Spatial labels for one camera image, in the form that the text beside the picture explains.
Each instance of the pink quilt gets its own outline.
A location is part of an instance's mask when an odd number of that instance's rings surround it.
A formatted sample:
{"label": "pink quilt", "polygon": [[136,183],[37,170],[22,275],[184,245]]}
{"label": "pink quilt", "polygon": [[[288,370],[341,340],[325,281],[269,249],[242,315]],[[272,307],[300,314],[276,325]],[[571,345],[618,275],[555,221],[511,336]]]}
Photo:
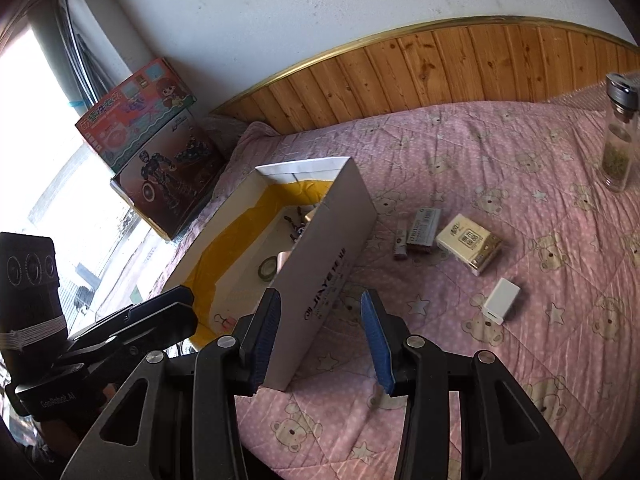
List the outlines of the pink quilt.
{"label": "pink quilt", "polygon": [[[245,446],[285,479],[393,478],[406,399],[383,395],[374,378],[358,317],[360,294],[373,286],[388,312],[442,349],[491,349],[583,478],[596,479],[630,429],[640,378],[640,188],[634,180],[615,195],[598,183],[602,121],[557,105],[479,102],[286,137],[252,124],[175,261],[259,164],[352,156],[379,216],[289,389],[238,398]],[[442,252],[394,261],[398,215],[423,205],[442,209],[441,226],[462,213],[496,233],[501,256],[478,278]],[[522,288],[502,326],[480,311],[500,277]],[[456,480],[454,395],[450,426]]]}

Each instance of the glass bottle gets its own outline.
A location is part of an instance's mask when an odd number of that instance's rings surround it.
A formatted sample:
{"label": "glass bottle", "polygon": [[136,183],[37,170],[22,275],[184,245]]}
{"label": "glass bottle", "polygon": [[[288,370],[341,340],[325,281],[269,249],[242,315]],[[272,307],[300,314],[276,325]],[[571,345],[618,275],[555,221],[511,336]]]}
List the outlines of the glass bottle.
{"label": "glass bottle", "polygon": [[638,129],[638,88],[620,74],[607,74],[604,146],[598,170],[602,183],[613,192],[624,191],[635,157]]}

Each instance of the white wall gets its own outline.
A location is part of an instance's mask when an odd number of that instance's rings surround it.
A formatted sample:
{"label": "white wall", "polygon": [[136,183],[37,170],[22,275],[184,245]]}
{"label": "white wall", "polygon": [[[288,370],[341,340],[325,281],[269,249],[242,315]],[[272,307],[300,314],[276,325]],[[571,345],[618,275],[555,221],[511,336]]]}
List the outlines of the white wall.
{"label": "white wall", "polygon": [[300,60],[363,36],[443,18],[567,20],[633,41],[608,0],[119,0],[209,110]]}
{"label": "white wall", "polygon": [[74,27],[114,83],[154,59],[115,0],[69,0],[69,7]]}

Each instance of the metal screw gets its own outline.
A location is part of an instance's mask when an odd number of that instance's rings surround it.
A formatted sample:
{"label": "metal screw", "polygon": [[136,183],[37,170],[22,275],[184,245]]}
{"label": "metal screw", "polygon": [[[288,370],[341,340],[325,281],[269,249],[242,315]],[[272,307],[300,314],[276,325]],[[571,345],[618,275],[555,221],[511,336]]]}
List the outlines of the metal screw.
{"label": "metal screw", "polygon": [[411,335],[406,339],[406,343],[411,348],[422,348],[424,346],[424,339],[419,335]]}
{"label": "metal screw", "polygon": [[495,361],[495,355],[492,354],[491,352],[489,352],[488,350],[482,350],[478,354],[478,359],[480,359],[481,363],[484,363],[486,365],[490,365],[491,363],[493,363]]}
{"label": "metal screw", "polygon": [[218,346],[220,348],[230,348],[235,344],[236,338],[232,335],[223,335],[220,339],[218,339]]}
{"label": "metal screw", "polygon": [[160,350],[153,350],[146,355],[146,362],[150,364],[157,364],[164,359],[164,352]]}

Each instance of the cigarette pack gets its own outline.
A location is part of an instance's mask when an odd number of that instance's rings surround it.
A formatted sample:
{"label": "cigarette pack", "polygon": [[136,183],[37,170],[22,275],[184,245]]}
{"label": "cigarette pack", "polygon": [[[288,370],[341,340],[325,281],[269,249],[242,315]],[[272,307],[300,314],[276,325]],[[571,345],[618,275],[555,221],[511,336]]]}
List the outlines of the cigarette pack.
{"label": "cigarette pack", "polygon": [[414,223],[406,237],[407,247],[428,253],[438,229],[440,209],[421,207],[415,214]]}
{"label": "cigarette pack", "polygon": [[460,214],[438,234],[436,243],[464,262],[476,276],[502,247],[500,238]]}

